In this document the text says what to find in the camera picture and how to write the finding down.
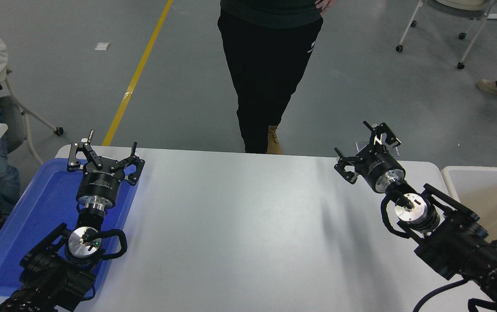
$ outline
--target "chair wheel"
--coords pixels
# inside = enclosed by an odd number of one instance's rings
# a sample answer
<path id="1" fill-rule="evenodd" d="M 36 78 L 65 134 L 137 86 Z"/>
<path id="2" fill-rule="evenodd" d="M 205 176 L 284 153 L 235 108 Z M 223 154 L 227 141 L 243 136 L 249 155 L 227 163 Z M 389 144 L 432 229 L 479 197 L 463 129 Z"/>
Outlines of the chair wheel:
<path id="1" fill-rule="evenodd" d="M 54 134 L 56 136 L 61 136 L 62 134 L 64 134 L 64 128 L 62 128 L 62 127 L 56 128 L 56 130 L 54 131 Z"/>

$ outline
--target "chair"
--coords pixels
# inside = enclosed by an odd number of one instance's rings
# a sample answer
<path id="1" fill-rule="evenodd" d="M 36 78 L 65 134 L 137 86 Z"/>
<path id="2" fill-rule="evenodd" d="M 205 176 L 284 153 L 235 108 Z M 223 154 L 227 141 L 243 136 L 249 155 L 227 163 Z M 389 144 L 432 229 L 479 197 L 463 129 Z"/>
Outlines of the chair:
<path id="1" fill-rule="evenodd" d="M 21 103 L 21 101 L 19 101 L 11 85 L 11 81 L 9 78 L 10 73 L 11 70 L 7 69 L 7 77 L 5 83 L 10 95 L 0 97 L 2 118 L 7 124 L 7 153 L 9 154 L 10 152 L 13 152 L 19 146 L 21 146 L 21 144 L 23 144 L 25 140 L 27 140 L 27 147 L 29 148 L 29 152 L 31 152 L 36 162 L 39 165 L 42 165 L 44 162 L 34 148 L 29 115 L 32 115 L 40 122 L 47 125 L 57 136 L 61 136 L 62 134 L 64 134 L 64 128 L 53 126 L 52 123 L 48 122 L 44 117 L 34 112 L 32 109 L 26 107 Z"/>
<path id="2" fill-rule="evenodd" d="M 482 31 L 495 2 L 496 0 L 419 0 L 419 3 L 417 4 L 414 13 L 411 16 L 411 20 L 409 21 L 409 24 L 407 25 L 407 28 L 403 33 L 403 37 L 401 38 L 401 41 L 399 41 L 399 45 L 395 47 L 395 50 L 397 52 L 403 52 L 403 41 L 407 36 L 409 28 L 416 27 L 417 16 L 421 12 L 423 6 L 425 4 L 428 4 L 435 10 L 439 10 L 441 12 L 445 12 L 453 16 L 467 17 L 473 20 L 466 32 L 459 33 L 458 38 L 460 40 L 464 40 L 466 38 L 466 34 L 470 32 L 470 30 L 472 29 L 474 21 L 480 20 L 480 27 L 478 28 L 476 34 L 474 34 L 472 41 L 470 41 L 470 43 L 468 44 L 468 47 L 465 50 L 464 55 L 457 63 L 457 68 L 463 69 L 464 60 L 466 59 L 468 53 L 470 52 L 470 49 L 474 45 L 476 38 L 478 38 L 480 31 Z"/>

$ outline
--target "chair leg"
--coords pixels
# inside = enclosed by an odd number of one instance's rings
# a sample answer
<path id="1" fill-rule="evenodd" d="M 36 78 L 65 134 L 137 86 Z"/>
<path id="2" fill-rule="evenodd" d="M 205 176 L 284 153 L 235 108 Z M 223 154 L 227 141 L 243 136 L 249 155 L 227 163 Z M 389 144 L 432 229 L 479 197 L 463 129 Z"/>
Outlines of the chair leg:
<path id="1" fill-rule="evenodd" d="M 491 9 L 493 8 L 493 4 L 495 4 L 495 0 L 492 0 L 490 4 L 490 8 L 488 8 L 487 12 L 482 16 L 482 19 L 480 20 L 480 27 L 478 28 L 478 31 L 476 34 L 474 34 L 474 38 L 472 38 L 472 41 L 470 41 L 470 44 L 466 48 L 466 51 L 464 52 L 464 55 L 462 56 L 461 60 L 458 62 L 457 68 L 458 69 L 463 69 L 464 68 L 464 59 L 466 59 L 468 52 L 470 52 L 470 49 L 472 49 L 472 46 L 474 45 L 474 42 L 476 42 L 476 39 L 478 38 L 478 35 L 486 25 L 486 21 L 488 20 L 488 16 L 490 15 Z"/>
<path id="2" fill-rule="evenodd" d="M 419 3 L 417 4 L 415 11 L 413 12 L 411 16 L 411 20 L 409 20 L 409 24 L 407 25 L 407 28 L 405 28 L 405 32 L 403 32 L 403 37 L 401 37 L 401 40 L 399 41 L 399 45 L 397 46 L 397 52 L 403 51 L 403 41 L 405 40 L 405 37 L 407 36 L 407 32 L 409 32 L 409 28 L 411 28 L 411 25 L 413 25 L 413 22 L 415 20 L 415 17 L 417 14 L 421 11 L 422 7 L 424 4 L 427 2 L 427 0 L 419 0 Z"/>
<path id="3" fill-rule="evenodd" d="M 48 126 L 48 128 L 50 128 L 56 134 L 58 134 L 59 132 L 62 131 L 62 130 L 60 130 L 61 128 L 54 126 L 52 123 L 50 123 L 44 117 L 42 117 L 38 113 L 34 112 L 32 109 L 28 108 L 27 106 L 22 104 L 21 101 L 19 101 L 18 97 L 15 96 L 15 93 L 13 91 L 13 87 L 11 85 L 11 81 L 10 81 L 9 77 L 6 77 L 6 85 L 7 85 L 7 89 L 9 90 L 9 93 L 13 97 L 15 103 L 23 110 L 23 112 L 31 114 L 34 118 L 38 119 L 38 121 L 40 121 L 43 124 L 45 124 L 46 126 Z"/>
<path id="4" fill-rule="evenodd" d="M 468 26 L 468 29 L 463 32 L 463 33 L 459 33 L 458 34 L 458 38 L 460 40 L 464 40 L 466 38 L 466 34 L 470 32 L 470 30 L 472 30 L 472 26 L 474 26 L 474 22 L 476 22 L 476 18 L 471 18 L 472 22 L 470 23 L 470 26 Z"/>
<path id="5" fill-rule="evenodd" d="M 33 133 L 31 132 L 31 124 L 29 121 L 29 114 L 24 113 L 24 119 L 25 119 L 25 132 L 26 132 L 26 141 L 27 141 L 27 147 L 29 148 L 29 152 L 31 152 L 31 155 L 33 155 L 33 158 L 36 160 L 36 162 L 42 166 L 44 162 L 40 158 L 40 156 L 37 154 L 35 147 L 33 145 Z"/>

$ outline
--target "tan boot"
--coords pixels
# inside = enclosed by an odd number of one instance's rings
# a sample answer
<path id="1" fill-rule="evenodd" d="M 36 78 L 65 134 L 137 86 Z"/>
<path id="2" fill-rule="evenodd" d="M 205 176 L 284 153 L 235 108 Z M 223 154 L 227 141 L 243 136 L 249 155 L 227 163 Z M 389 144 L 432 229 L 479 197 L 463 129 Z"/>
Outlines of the tan boot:
<path id="1" fill-rule="evenodd" d="M 281 145 L 278 140 L 278 134 L 276 133 L 278 126 L 268 127 L 268 151 L 266 154 L 281 155 Z"/>
<path id="2" fill-rule="evenodd" d="M 487 79 L 482 79 L 476 84 L 480 90 L 497 96 L 497 85 L 495 81 L 489 81 Z"/>

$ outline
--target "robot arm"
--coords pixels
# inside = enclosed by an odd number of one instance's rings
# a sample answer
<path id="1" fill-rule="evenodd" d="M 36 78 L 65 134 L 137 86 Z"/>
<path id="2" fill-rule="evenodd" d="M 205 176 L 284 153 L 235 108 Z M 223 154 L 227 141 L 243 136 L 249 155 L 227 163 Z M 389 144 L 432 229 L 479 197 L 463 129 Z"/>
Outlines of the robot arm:
<path id="1" fill-rule="evenodd" d="M 80 302 L 94 297 L 96 275 L 92 269 L 100 261 L 121 257 L 127 251 L 123 231 L 102 231 L 101 227 L 108 209 L 116 203 L 121 182 L 135 185 L 144 160 L 135 155 L 136 142 L 131 155 L 120 162 L 96 155 L 90 147 L 93 133 L 72 144 L 68 159 L 68 171 L 83 172 L 76 195 L 78 218 L 74 230 L 61 223 L 21 259 L 19 265 L 24 270 L 19 280 L 23 286 L 0 304 L 0 312 L 53 312 L 56 306 L 74 311 Z M 78 152 L 84 153 L 85 164 L 77 160 Z M 126 175 L 124 169 L 131 165 L 136 170 Z M 102 239 L 113 236 L 118 237 L 121 248 L 106 253 Z M 65 257 L 59 255 L 62 247 Z M 86 298 L 91 289 L 92 297 Z"/>
<path id="2" fill-rule="evenodd" d="M 339 157 L 334 168 L 351 184 L 360 175 L 374 192 L 385 194 L 384 225 L 391 233 L 416 241 L 416 255 L 439 275 L 449 280 L 460 274 L 466 281 L 473 280 L 494 301 L 471 299 L 471 312 L 477 311 L 476 306 L 497 310 L 497 241 L 487 243 L 488 233 L 477 223 L 478 215 L 448 195 L 429 184 L 423 192 L 415 191 L 405 181 L 404 168 L 389 154 L 389 148 L 401 141 L 385 123 L 364 123 L 372 132 L 369 144 L 355 157 L 345 157 L 336 148 Z M 354 172 L 346 171 L 346 166 L 353 166 Z M 389 202 L 395 203 L 397 225 L 403 231 L 396 231 L 387 218 Z M 441 224 L 437 209 L 445 218 Z"/>

